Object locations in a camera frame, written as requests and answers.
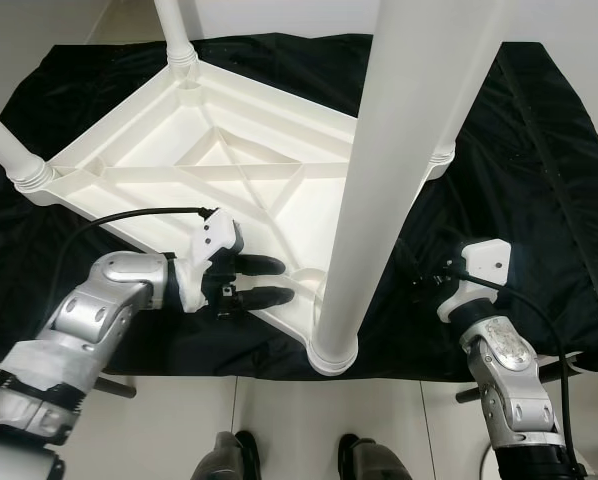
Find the black cloth table cover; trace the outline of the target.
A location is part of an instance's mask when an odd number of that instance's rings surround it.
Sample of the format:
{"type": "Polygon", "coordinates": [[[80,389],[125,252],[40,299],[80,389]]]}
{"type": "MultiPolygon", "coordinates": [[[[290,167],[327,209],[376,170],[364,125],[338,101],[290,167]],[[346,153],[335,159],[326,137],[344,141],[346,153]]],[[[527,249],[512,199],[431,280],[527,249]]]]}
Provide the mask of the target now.
{"type": "MultiPolygon", "coordinates": [[[[244,35],[191,41],[215,65],[355,116],[369,35],[244,35]]],[[[165,42],[53,46],[16,87],[0,120],[33,154],[60,154],[159,69],[165,42]]],[[[513,246],[510,284],[552,315],[570,352],[598,355],[598,136],[545,47],[510,42],[474,100],[454,164],[421,191],[359,330],[359,357],[340,378],[468,381],[463,353],[408,271],[432,273],[458,244],[513,246]]],[[[60,247],[87,223],[66,207],[39,207],[0,166],[0,358],[37,323],[60,247]]],[[[258,317],[144,312],[108,372],[334,380],[298,340],[258,317]]]]}

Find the black metal table leg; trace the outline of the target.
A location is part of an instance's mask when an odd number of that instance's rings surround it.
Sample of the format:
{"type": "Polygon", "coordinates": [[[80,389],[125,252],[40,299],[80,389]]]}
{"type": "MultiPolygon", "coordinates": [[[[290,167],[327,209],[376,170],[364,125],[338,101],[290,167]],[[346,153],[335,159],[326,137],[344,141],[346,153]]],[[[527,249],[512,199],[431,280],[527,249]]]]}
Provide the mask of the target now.
{"type": "Polygon", "coordinates": [[[94,389],[126,399],[133,399],[136,397],[136,385],[133,376],[104,374],[95,379],[94,389]]]}
{"type": "MultiPolygon", "coordinates": [[[[561,364],[560,360],[554,360],[549,362],[549,364],[541,364],[540,369],[538,369],[538,379],[540,379],[540,383],[550,383],[550,381],[558,381],[561,379],[563,374],[568,376],[574,376],[581,374],[581,369],[575,366],[574,358],[568,357],[565,364],[561,364]]],[[[456,403],[468,403],[477,401],[479,398],[479,388],[473,387],[471,389],[462,390],[462,392],[458,392],[454,396],[454,401],[456,403]]]]}

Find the grey left robot foot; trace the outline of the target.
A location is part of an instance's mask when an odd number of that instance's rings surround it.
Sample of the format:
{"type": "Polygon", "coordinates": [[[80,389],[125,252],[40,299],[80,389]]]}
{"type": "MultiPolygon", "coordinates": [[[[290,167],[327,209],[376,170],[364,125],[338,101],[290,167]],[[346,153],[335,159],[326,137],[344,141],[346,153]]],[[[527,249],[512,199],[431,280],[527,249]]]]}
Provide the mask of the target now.
{"type": "Polygon", "coordinates": [[[262,480],[261,456],[250,431],[218,431],[215,447],[195,466],[190,480],[262,480]]]}

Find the grey robot foot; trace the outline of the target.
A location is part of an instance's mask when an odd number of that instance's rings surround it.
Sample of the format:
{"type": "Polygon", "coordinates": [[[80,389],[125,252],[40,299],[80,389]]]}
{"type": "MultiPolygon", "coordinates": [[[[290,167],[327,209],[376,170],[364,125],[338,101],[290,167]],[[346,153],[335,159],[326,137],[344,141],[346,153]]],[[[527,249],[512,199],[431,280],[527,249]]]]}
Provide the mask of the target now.
{"type": "Polygon", "coordinates": [[[190,480],[262,480],[261,456],[250,431],[218,431],[215,447],[195,466],[190,480]]]}
{"type": "Polygon", "coordinates": [[[336,454],[339,480],[412,480],[398,456],[376,440],[341,435],[336,454]]]}

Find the grey right robot foot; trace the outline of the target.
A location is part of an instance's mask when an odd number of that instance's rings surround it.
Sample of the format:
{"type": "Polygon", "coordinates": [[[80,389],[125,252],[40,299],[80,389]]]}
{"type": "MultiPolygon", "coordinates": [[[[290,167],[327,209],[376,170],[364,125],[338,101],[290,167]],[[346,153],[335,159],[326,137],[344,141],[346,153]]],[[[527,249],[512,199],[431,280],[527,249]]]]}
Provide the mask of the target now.
{"type": "Polygon", "coordinates": [[[339,480],[412,480],[398,456],[376,440],[341,435],[336,454],[339,480]]]}

